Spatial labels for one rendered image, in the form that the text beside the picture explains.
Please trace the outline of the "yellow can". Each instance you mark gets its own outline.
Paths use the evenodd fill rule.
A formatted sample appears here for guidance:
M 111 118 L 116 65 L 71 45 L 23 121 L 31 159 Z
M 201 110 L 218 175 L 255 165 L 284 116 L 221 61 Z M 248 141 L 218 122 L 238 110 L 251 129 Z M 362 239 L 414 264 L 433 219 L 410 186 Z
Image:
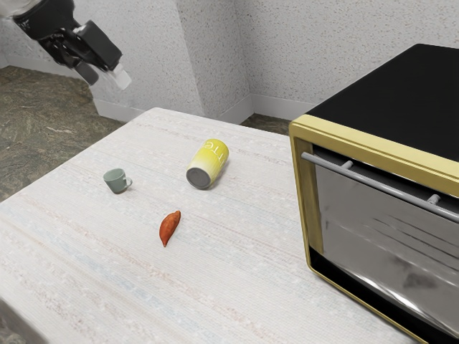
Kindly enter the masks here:
M 229 148 L 221 140 L 206 140 L 187 167 L 187 181 L 197 189 L 209 188 L 224 168 L 229 154 Z

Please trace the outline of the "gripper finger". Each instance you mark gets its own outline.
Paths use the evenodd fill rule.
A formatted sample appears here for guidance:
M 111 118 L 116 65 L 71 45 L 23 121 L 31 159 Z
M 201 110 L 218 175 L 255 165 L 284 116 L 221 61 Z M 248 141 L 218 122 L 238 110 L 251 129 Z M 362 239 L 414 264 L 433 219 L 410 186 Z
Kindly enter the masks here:
M 76 71 L 89 85 L 94 85 L 98 81 L 97 72 L 84 61 L 81 51 L 73 43 L 62 39 L 58 41 L 57 46 L 64 64 L 69 69 Z
M 120 63 L 122 52 L 95 22 L 87 21 L 73 29 L 73 32 L 95 57 L 96 63 L 93 65 L 107 73 L 119 89 L 125 90 L 132 83 L 132 79 Z

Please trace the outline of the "orange sweet potato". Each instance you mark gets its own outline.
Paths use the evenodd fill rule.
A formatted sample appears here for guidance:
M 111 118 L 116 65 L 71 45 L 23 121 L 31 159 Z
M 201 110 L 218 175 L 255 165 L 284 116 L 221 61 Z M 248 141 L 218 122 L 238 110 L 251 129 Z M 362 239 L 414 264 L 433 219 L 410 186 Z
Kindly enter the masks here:
M 168 214 L 159 227 L 159 238 L 163 247 L 166 247 L 170 238 L 174 234 L 179 222 L 181 220 L 181 212 L 179 210 Z

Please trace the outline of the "black oven with yellow frame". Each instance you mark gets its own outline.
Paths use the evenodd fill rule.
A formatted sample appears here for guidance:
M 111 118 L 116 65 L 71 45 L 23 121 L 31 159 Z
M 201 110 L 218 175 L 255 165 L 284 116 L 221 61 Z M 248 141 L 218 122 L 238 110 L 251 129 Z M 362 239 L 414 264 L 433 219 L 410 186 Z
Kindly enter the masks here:
M 289 125 L 309 268 L 459 344 L 459 48 L 415 44 Z

